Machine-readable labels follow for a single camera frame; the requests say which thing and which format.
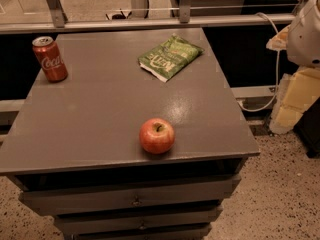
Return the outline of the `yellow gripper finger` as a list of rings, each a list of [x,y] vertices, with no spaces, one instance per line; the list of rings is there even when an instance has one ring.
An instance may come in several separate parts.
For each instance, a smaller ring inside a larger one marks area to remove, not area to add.
[[[271,38],[267,44],[266,48],[273,51],[282,51],[287,49],[287,38],[288,33],[285,31],[280,31],[273,38]]]
[[[271,113],[271,132],[285,134],[292,130],[319,97],[319,68],[299,67],[293,75],[284,74]]]

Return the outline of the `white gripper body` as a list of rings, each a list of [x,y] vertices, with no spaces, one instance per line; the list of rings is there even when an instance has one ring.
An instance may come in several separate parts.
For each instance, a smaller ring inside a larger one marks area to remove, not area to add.
[[[319,0],[309,0],[290,24],[287,57],[299,66],[320,67]]]

